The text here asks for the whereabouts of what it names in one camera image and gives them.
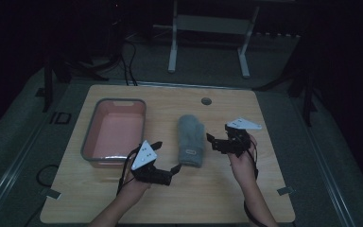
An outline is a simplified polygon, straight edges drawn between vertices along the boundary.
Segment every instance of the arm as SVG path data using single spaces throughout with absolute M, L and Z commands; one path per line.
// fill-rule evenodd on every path
M 256 140 L 251 137 L 251 141 L 256 146 Z M 248 152 L 253 155 L 255 146 L 251 146 Z M 234 154 L 228 153 L 231 161 L 232 171 L 235 179 L 243 191 L 244 199 L 250 213 L 261 223 L 268 227 L 277 226 L 276 220 L 270 213 L 264 197 L 256 183 L 253 162 L 247 152 L 244 152 L 239 158 Z
M 135 205 L 144 195 L 150 183 L 142 183 L 128 173 L 122 190 L 116 198 L 90 223 L 93 226 L 115 226 L 116 223 Z

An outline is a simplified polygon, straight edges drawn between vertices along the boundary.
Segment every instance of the table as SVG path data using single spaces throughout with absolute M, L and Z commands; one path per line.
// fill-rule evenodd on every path
M 115 198 L 121 167 L 93 168 L 80 155 L 95 104 L 103 97 L 142 98 L 147 104 L 144 139 L 163 141 L 155 166 L 169 170 L 178 163 L 177 121 L 193 114 L 216 138 L 226 138 L 224 124 L 244 117 L 261 124 L 249 131 L 258 141 L 258 184 L 278 222 L 292 222 L 294 210 L 271 144 L 255 93 L 245 90 L 154 86 L 93 85 L 64 152 L 52 189 L 58 200 L 47 198 L 41 213 L 45 223 L 91 221 Z M 209 97 L 211 105 L 201 99 Z M 170 186 L 154 184 L 120 219 L 120 223 L 239 223 L 247 222 L 243 195 L 226 155 L 205 142 L 201 168 L 183 166 Z

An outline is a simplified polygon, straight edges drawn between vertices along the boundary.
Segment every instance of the small round object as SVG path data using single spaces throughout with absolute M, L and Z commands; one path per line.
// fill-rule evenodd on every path
M 203 97 L 201 99 L 201 103 L 204 104 L 205 106 L 209 106 L 209 105 L 211 105 L 212 100 L 209 97 Z

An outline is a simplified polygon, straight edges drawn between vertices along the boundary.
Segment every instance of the white triangular marker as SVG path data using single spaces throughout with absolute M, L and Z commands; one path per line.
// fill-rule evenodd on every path
M 156 158 L 157 154 L 146 140 L 140 147 L 140 151 L 138 151 L 137 157 L 134 158 L 134 163 L 132 164 L 131 169 L 135 170 L 149 162 L 154 161 Z
M 227 126 L 238 130 L 261 130 L 262 126 L 244 118 L 237 118 L 234 121 L 228 122 Z

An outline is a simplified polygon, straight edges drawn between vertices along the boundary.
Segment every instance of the white stand leg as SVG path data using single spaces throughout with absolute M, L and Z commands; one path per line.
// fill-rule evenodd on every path
M 247 64 L 247 59 L 246 59 L 246 51 L 247 51 L 247 46 L 249 45 L 250 37 L 252 35 L 252 30 L 254 28 L 255 20 L 258 16 L 258 12 L 259 12 L 259 7 L 256 7 L 254 10 L 254 14 L 252 15 L 252 18 L 251 18 L 251 23 L 249 24 L 249 27 L 247 28 L 247 32 L 245 35 L 246 39 L 244 40 L 243 45 L 241 47 L 237 48 L 238 59 L 240 60 L 241 74 L 244 79 L 247 79 L 250 77 L 249 66 Z
M 178 1 L 173 1 L 173 27 L 172 27 L 172 47 L 170 49 L 169 66 L 167 72 L 174 73 L 176 71 L 176 58 L 178 56 Z

